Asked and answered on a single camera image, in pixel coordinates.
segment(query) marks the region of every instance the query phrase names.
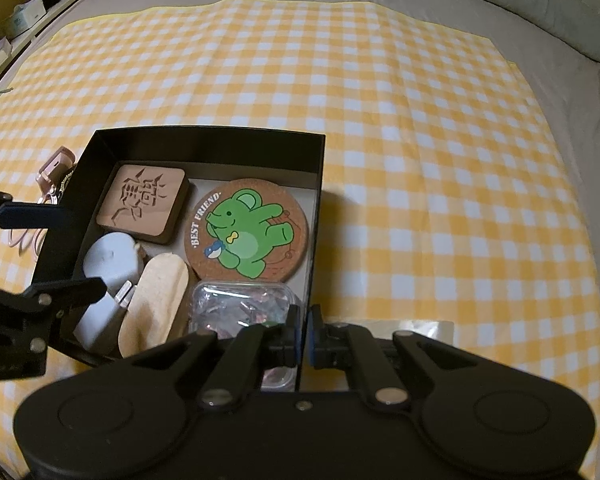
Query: wooden stamp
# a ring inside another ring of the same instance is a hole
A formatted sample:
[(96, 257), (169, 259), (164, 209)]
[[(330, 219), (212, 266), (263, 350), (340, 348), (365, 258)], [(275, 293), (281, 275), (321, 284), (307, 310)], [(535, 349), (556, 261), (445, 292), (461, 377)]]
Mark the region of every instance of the wooden stamp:
[(184, 170), (125, 164), (111, 183), (96, 223), (140, 240), (167, 243), (187, 189)]
[(196, 204), (184, 240), (201, 279), (282, 282), (298, 267), (308, 240), (298, 202), (272, 182), (233, 180)]

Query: checkered pattern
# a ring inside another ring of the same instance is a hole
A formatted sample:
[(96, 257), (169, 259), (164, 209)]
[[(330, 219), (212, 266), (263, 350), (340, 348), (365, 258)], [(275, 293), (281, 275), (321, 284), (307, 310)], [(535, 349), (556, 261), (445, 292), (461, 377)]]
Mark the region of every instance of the checkered pattern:
[[(491, 41), (367, 3), (223, 0), (68, 25), (0, 97), (0, 189), (97, 128), (327, 134), (314, 301), (327, 316), (446, 319), (455, 344), (580, 392), (600, 418), (600, 297), (548, 125)], [(34, 264), (5, 244), (0, 286)], [(44, 381), (70, 372), (52, 353)], [(0, 383), (0, 460), (22, 471)], [(591, 473), (594, 452), (587, 455)]]

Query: open box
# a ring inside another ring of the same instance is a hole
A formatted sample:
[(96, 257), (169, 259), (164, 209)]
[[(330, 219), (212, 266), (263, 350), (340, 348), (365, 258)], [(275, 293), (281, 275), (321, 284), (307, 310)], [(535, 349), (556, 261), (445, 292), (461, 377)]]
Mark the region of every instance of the open box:
[[(325, 137), (318, 134), (237, 128), (228, 126), (143, 126), (99, 130), (85, 148), (60, 205), (71, 212), (69, 227), (49, 230), (32, 282), (82, 276), (82, 260), (91, 244), (105, 231), (96, 214), (122, 164), (147, 164), (185, 171), (192, 186), (166, 245), (142, 242), (149, 256), (174, 252), (184, 257), (186, 218), (206, 192), (222, 182), (259, 178), (285, 187), (304, 211), (309, 225), (306, 254), (286, 284), (306, 309), (311, 293)], [(52, 327), (49, 345), (89, 365), (110, 356), (80, 346), (73, 330), (86, 309), (72, 309)]]

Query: transparent plastic lid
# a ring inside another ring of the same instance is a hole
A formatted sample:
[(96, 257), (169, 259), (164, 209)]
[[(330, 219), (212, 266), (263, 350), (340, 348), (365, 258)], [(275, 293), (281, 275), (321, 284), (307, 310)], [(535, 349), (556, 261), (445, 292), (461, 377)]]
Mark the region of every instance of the transparent plastic lid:
[[(245, 326), (284, 323), (292, 304), (298, 298), (284, 283), (200, 282), (192, 293), (189, 332), (207, 328), (232, 338)], [(267, 370), (262, 389), (287, 389), (295, 377), (294, 368)]]

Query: screw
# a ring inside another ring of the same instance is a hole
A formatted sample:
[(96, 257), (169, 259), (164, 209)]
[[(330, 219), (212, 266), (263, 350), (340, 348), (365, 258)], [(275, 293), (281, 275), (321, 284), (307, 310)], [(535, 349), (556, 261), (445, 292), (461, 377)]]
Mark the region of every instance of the screw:
[(29, 350), (31, 350), (34, 354), (42, 354), (46, 349), (45, 340), (41, 337), (35, 337), (29, 343)]
[(376, 400), (387, 406), (401, 404), (409, 398), (409, 394), (401, 388), (381, 388), (376, 391)]
[(224, 388), (214, 388), (202, 394), (202, 402), (207, 406), (225, 406), (234, 400), (231, 392)]
[(41, 306), (49, 306), (51, 304), (51, 296), (48, 294), (40, 294), (38, 296), (38, 304)]
[(300, 410), (301, 412), (307, 412), (313, 406), (314, 404), (310, 400), (298, 400), (298, 402), (296, 402), (296, 409)]

